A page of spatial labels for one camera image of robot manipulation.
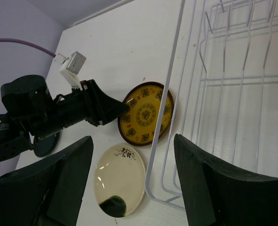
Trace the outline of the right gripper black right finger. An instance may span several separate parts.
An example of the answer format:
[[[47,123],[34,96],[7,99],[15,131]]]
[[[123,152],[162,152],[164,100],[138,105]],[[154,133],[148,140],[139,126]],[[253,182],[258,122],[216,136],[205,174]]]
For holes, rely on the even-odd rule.
[[[174,154],[191,226],[278,226],[278,178],[232,165],[174,137]]]

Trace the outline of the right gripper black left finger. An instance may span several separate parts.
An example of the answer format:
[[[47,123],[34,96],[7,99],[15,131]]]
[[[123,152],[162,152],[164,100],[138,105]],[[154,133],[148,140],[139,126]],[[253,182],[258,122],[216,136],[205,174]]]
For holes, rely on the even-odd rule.
[[[0,226],[74,226],[93,154],[85,136],[62,151],[0,177]]]

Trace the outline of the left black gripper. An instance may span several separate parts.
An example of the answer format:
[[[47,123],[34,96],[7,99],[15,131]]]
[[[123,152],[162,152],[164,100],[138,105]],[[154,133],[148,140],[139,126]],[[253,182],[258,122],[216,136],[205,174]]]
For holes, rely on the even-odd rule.
[[[45,132],[58,132],[81,121],[106,125],[128,112],[130,107],[104,93],[94,80],[81,81],[83,90],[58,94],[44,121]]]

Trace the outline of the yellow patterned black-rim plate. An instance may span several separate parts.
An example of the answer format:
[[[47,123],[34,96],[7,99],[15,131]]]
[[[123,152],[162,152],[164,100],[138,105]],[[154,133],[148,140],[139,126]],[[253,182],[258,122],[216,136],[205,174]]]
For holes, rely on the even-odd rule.
[[[133,88],[123,102],[130,109],[118,118],[123,139],[134,146],[152,144],[162,101],[164,85],[149,81]]]

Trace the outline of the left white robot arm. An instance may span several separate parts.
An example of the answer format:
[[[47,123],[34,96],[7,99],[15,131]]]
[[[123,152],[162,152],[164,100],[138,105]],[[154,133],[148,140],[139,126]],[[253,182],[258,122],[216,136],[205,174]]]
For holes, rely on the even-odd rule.
[[[94,80],[51,97],[45,79],[26,75],[1,86],[7,113],[0,114],[0,162],[32,150],[31,136],[45,139],[81,121],[106,125],[130,107],[105,94]]]

